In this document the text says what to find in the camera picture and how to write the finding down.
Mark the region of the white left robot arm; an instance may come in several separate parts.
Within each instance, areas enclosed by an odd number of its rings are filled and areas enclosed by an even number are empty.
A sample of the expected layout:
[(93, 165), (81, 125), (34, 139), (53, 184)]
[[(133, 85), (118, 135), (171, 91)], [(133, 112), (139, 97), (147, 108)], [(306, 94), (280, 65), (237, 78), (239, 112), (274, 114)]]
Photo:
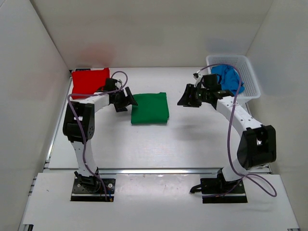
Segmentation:
[(77, 175), (85, 177), (83, 184), (91, 192), (98, 190), (101, 185), (91, 147), (95, 132), (95, 114), (111, 104), (117, 112), (127, 111), (129, 105), (138, 105), (129, 87), (95, 94), (71, 93), (67, 97), (63, 134), (75, 150)]

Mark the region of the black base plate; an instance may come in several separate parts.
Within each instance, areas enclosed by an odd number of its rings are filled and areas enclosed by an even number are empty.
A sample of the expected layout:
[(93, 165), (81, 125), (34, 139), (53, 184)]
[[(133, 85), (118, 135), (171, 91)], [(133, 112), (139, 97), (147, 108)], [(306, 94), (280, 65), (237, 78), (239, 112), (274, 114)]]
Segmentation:
[(190, 193), (201, 193), (203, 204), (248, 203), (242, 180), (224, 182), (219, 178), (201, 178), (200, 184), (193, 186)]
[(116, 189), (116, 179), (103, 179), (105, 184), (107, 194), (100, 186), (97, 189), (87, 189), (83, 187), (77, 179), (74, 180), (71, 201), (74, 202), (113, 202), (115, 189)]

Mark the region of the white plastic basket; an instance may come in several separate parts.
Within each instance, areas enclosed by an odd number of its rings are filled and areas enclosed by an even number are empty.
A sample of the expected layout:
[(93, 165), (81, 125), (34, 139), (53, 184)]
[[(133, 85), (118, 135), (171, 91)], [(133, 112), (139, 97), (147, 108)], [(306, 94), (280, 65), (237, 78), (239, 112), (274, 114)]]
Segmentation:
[(256, 75), (246, 56), (237, 54), (212, 54), (206, 57), (206, 64), (229, 64), (240, 72), (242, 81), (244, 82), (244, 91), (237, 97), (239, 104), (245, 104), (252, 99), (260, 97), (261, 93)]

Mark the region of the aluminium rail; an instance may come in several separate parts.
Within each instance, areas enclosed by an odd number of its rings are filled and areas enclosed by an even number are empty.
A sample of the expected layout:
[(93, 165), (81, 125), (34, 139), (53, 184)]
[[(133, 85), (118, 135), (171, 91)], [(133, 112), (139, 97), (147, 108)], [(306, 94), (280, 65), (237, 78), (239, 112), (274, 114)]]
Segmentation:
[(164, 174), (215, 174), (219, 168), (100, 168), (103, 175), (164, 175)]

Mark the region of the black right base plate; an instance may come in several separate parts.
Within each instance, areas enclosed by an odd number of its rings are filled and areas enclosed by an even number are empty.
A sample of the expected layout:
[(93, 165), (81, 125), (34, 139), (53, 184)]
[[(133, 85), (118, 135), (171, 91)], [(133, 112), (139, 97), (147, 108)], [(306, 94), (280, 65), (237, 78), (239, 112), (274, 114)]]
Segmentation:
[(219, 178), (201, 178), (200, 184), (193, 186), (190, 193), (201, 193), (203, 204), (248, 203), (242, 180), (224, 182)]

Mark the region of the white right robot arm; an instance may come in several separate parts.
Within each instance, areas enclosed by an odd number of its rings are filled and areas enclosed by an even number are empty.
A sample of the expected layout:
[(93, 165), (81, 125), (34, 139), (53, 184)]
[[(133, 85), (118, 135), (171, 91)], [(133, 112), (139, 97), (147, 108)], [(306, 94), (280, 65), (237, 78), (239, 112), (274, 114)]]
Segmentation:
[(216, 180), (218, 191), (225, 193), (233, 187), (233, 181), (247, 175), (251, 169), (276, 161), (276, 130), (272, 125), (263, 125), (240, 106), (229, 90), (221, 87), (196, 87), (187, 84), (184, 94), (177, 103), (184, 107), (200, 107), (209, 103), (228, 121), (240, 135), (237, 156), (228, 155), (229, 165), (222, 170), (222, 177)]

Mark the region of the green t shirt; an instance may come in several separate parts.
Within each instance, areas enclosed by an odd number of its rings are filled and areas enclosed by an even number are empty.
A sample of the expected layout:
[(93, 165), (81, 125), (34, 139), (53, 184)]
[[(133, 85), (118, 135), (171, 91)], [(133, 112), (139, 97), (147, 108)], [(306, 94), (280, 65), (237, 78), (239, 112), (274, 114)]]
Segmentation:
[(167, 94), (141, 93), (134, 94), (138, 105), (133, 105), (131, 110), (131, 124), (137, 125), (165, 125), (169, 119)]

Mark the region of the blue crumpled t shirt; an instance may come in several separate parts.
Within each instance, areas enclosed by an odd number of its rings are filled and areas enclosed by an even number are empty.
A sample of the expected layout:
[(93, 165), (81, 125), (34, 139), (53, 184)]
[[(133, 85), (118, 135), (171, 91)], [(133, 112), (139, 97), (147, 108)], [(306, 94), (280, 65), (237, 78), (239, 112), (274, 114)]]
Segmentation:
[(212, 67), (212, 74), (217, 74), (218, 83), (222, 90), (230, 90), (234, 95), (238, 90), (240, 78), (233, 67), (228, 65), (217, 65)]

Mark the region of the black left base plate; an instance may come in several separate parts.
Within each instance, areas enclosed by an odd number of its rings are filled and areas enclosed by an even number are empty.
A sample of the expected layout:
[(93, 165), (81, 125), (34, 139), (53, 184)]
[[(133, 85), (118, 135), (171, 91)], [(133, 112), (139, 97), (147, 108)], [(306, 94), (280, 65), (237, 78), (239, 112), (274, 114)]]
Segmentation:
[(83, 187), (77, 179), (74, 180), (71, 201), (74, 202), (113, 202), (115, 189), (116, 189), (116, 179), (103, 179), (105, 184), (107, 194), (100, 186), (97, 189), (87, 189)]

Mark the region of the red folded t shirt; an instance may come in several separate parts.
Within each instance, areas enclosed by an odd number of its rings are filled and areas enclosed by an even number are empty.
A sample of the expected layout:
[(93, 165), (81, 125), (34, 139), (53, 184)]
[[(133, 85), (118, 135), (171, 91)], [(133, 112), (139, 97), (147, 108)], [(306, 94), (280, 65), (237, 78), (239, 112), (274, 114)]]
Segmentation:
[(108, 78), (110, 78), (109, 68), (74, 71), (72, 73), (72, 94), (94, 94), (105, 85)]

